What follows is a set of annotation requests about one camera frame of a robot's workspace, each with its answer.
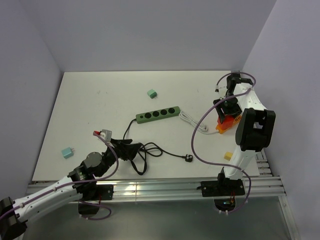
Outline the green wall charger plug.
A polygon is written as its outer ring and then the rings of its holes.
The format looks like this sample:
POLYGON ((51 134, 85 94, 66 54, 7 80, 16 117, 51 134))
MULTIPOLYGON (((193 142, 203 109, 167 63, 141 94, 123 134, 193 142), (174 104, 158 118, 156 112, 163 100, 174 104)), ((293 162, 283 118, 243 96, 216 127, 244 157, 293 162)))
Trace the green wall charger plug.
POLYGON ((154 99, 155 97, 158 96, 158 93, 154 89, 150 89, 147 91, 147 95, 151 98, 154 99))

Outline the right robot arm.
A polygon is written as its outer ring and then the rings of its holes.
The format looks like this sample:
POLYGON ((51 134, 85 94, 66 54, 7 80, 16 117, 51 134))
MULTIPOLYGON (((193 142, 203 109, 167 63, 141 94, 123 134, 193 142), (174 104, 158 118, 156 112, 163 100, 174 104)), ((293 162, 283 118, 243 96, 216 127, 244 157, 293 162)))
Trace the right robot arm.
POLYGON ((223 167, 225 178, 216 183, 217 191, 222 195, 229 194, 234 183, 243 177, 254 156, 268 147, 276 113, 268 110, 258 98, 254 77, 244 72, 231 72, 226 78, 226 90, 219 99, 213 101, 218 119, 216 130, 220 134, 237 126, 235 131, 236 148, 229 166, 223 167))

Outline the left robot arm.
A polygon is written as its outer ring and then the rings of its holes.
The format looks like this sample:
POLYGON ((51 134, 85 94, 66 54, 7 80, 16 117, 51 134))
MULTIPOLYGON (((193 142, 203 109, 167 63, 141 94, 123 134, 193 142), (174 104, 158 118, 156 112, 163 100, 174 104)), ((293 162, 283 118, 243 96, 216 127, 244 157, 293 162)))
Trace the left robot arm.
POLYGON ((143 146, 131 139, 111 139, 106 151, 91 152, 67 176, 31 195, 0 201, 0 238, 14 240, 27 229, 32 220, 42 217, 73 201, 87 201, 98 193, 97 181, 105 180, 105 173, 118 165, 119 159, 132 161, 143 146))

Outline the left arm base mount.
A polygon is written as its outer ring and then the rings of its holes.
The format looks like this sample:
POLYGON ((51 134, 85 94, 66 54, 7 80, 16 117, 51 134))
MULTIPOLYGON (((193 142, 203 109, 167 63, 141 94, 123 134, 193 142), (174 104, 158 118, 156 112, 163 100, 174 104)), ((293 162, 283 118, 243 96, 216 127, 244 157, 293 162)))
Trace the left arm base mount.
POLYGON ((87 218, 95 217, 98 211, 103 209, 99 205, 101 205, 103 201, 112 200, 113 193, 114 186, 112 184, 97 185, 93 196, 80 200, 77 207, 78 213, 87 218))

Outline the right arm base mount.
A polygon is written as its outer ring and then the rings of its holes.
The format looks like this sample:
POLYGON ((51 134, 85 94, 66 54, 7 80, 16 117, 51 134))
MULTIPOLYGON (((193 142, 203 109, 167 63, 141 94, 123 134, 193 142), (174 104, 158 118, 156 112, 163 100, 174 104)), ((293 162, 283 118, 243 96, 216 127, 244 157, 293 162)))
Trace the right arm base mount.
POLYGON ((230 212, 236 208, 236 196, 244 196, 245 188, 241 179, 233 180, 219 173, 217 180, 201 181, 196 188, 201 190, 202 197, 223 197, 215 199, 215 207, 222 212, 230 212))

